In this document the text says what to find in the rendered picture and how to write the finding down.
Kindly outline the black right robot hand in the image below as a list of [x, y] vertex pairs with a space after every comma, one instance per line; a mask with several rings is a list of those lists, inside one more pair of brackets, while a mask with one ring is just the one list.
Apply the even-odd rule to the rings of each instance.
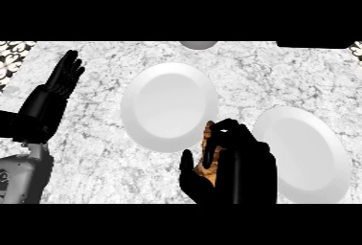
[[276, 158], [247, 126], [225, 119], [211, 126], [211, 145], [220, 146], [214, 187], [201, 184], [194, 172], [194, 157], [180, 156], [180, 189], [197, 204], [275, 205], [278, 203]]

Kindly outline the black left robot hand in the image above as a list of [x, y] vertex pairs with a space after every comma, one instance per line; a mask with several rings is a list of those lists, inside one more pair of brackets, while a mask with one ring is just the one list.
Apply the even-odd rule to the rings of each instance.
[[68, 99], [84, 72], [78, 52], [70, 50], [44, 84], [30, 93], [16, 113], [0, 110], [0, 138], [15, 142], [44, 144], [61, 124]]

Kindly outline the brown croissant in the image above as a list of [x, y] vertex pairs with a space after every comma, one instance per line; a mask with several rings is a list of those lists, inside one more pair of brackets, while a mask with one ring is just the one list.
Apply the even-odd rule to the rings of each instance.
[[216, 175], [217, 175], [217, 162], [219, 162], [219, 155], [223, 151], [223, 148], [217, 145], [211, 145], [211, 137], [213, 131], [211, 126], [214, 125], [213, 121], [207, 122], [205, 129], [204, 129], [204, 140], [202, 140], [202, 157], [198, 161], [198, 164], [194, 168], [194, 172], [197, 177], [200, 178], [201, 184], [213, 188], [216, 183]]

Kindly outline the white round plate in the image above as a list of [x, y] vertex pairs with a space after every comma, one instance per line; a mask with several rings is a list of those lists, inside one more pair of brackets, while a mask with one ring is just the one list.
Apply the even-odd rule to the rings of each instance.
[[157, 64], [133, 78], [121, 99], [121, 120], [133, 141], [157, 152], [179, 152], [204, 138], [217, 116], [217, 92], [191, 65]]
[[276, 158], [279, 193], [294, 203], [338, 203], [350, 183], [346, 148], [322, 119], [279, 106], [259, 117], [253, 136]]

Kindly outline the black and white patterned cloth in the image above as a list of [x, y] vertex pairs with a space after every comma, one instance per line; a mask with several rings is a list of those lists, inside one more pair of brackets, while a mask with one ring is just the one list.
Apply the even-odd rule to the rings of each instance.
[[0, 41], [0, 93], [36, 44], [36, 41]]
[[359, 65], [362, 66], [362, 41], [355, 41], [349, 46], [352, 54], [358, 57]]

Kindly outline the grey round object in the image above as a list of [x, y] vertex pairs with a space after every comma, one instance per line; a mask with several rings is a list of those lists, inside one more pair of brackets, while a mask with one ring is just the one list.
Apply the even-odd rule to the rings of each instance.
[[182, 41], [180, 44], [192, 50], [207, 50], [216, 44], [214, 41]]

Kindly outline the black appliance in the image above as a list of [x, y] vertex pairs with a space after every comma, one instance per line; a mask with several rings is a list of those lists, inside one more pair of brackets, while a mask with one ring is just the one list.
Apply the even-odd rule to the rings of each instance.
[[327, 41], [278, 41], [278, 46], [284, 48], [316, 48], [316, 49], [346, 49], [352, 44], [353, 41], [337, 41], [337, 42], [327, 42]]

